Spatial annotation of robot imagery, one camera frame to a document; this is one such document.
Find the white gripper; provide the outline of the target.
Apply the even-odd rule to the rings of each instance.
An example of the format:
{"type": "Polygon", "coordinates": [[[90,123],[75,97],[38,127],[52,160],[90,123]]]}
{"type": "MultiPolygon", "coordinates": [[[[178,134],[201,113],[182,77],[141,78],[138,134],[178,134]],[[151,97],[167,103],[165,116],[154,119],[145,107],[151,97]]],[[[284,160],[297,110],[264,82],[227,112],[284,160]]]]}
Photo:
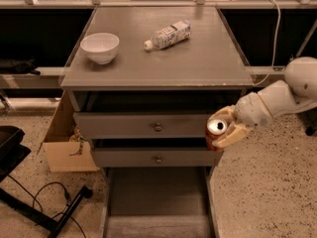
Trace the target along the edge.
{"type": "Polygon", "coordinates": [[[215,141],[217,148],[226,148],[247,137],[251,129],[249,127],[262,127],[267,125],[272,116],[266,108],[261,97],[256,93],[250,93],[239,99],[236,105],[221,108],[210,116],[210,119],[222,119],[227,123],[232,122],[224,135],[215,141]]]}

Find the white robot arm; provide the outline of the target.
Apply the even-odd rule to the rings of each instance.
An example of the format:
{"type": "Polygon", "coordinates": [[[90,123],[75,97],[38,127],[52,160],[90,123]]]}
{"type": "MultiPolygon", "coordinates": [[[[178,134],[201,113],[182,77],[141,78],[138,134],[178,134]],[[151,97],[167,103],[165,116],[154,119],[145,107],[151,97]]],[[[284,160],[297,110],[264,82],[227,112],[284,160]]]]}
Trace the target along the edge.
{"type": "Polygon", "coordinates": [[[275,117],[317,107],[317,59],[297,58],[285,68],[284,80],[241,97],[215,112],[206,123],[205,139],[212,151],[222,151],[275,117]]]}

